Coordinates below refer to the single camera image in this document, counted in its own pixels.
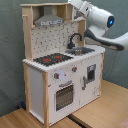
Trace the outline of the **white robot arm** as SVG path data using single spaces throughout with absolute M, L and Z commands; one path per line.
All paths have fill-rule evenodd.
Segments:
M 88 44 L 99 45 L 109 49 L 128 50 L 128 32 L 115 39 L 105 38 L 104 34 L 114 24 L 114 16 L 87 1 L 71 0 L 70 4 L 92 25 L 84 32 L 84 39 Z

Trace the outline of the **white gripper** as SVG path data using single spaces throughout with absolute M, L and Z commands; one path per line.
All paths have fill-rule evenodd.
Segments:
M 89 2 L 83 0 L 71 0 L 70 4 L 77 10 L 88 10 L 92 7 L 92 5 Z

